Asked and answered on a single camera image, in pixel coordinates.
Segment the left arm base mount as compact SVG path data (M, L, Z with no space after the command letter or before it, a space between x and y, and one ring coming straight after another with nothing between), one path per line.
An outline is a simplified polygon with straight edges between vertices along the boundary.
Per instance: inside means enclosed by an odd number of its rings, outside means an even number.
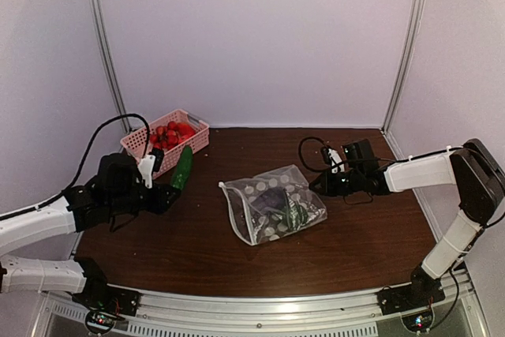
M84 326L92 335L126 326L126 317L135 316L140 305L140 292L109 285L103 291L87 289L71 294L71 298L86 308Z

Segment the clear zip top bag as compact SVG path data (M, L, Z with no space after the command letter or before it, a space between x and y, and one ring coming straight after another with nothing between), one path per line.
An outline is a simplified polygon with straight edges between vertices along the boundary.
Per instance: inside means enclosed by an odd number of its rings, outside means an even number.
M220 182L231 228L245 244L273 242L322 223L327 207L295 165Z

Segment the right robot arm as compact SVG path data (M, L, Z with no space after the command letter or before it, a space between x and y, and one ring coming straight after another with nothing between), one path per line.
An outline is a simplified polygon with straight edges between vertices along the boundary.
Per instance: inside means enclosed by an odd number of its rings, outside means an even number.
M504 170L477 138L405 159L380 158L367 139L344 144L341 153L324 144L321 155L326 166L313 170L317 176L309 187L324 197L358 192L377 197L411 190L422 208L429 210L428 191L454 188L451 195L458 200L454 220L413 270L411 284L405 288L404 298L412 306L423 305L440 278L500 221L495 213L504 200Z

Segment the red fake lychee bunch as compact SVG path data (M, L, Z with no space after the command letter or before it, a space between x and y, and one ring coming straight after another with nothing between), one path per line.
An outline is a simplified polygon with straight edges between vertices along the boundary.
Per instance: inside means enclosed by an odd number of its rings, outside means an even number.
M196 135L196 130L188 123L170 121L155 127L149 142L153 148L169 151Z

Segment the green fake cucumber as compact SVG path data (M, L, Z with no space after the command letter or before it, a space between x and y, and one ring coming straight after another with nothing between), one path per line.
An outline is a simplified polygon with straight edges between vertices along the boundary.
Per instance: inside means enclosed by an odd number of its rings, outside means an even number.
M170 185L175 189L183 190L189 180L193 168L193 150L186 145L180 154L174 173L170 179Z

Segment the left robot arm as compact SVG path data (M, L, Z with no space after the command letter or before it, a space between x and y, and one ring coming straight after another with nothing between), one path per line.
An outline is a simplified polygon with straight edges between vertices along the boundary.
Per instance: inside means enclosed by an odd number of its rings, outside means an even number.
M1 216L1 291L63 291L78 301L105 309L114 300L107 277L92 259L49 261L21 259L12 251L59 235L80 233L102 223L118 230L122 215L165 213L181 196L193 166L193 155L182 154L170 183L158 184L161 151L141 160L113 153L99 162L97 174L85 185L71 185L30 208Z

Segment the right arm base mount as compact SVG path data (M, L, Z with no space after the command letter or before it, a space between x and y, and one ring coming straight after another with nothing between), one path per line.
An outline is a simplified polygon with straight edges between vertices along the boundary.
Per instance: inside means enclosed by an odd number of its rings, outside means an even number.
M411 284L386 286L377 293L377 301L384 316L398 314L403 327L414 334L429 332L435 323L434 304L445 299L442 289L435 289L418 297Z

